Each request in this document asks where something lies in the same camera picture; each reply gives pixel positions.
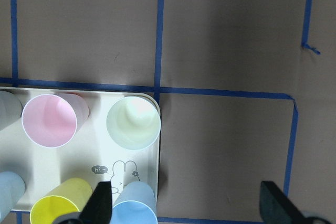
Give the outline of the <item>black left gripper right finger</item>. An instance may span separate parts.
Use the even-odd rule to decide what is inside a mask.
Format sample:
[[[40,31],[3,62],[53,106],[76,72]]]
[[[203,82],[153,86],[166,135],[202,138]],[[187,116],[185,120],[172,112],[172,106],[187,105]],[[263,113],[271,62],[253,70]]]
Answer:
[[[264,223],[310,223],[271,181],[262,181],[260,184],[259,212]]]

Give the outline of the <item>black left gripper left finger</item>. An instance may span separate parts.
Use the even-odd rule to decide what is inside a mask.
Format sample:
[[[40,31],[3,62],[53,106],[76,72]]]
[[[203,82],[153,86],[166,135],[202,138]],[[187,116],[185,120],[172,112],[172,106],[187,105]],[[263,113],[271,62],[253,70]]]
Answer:
[[[112,192],[110,182],[99,182],[79,215],[80,223],[110,223]]]

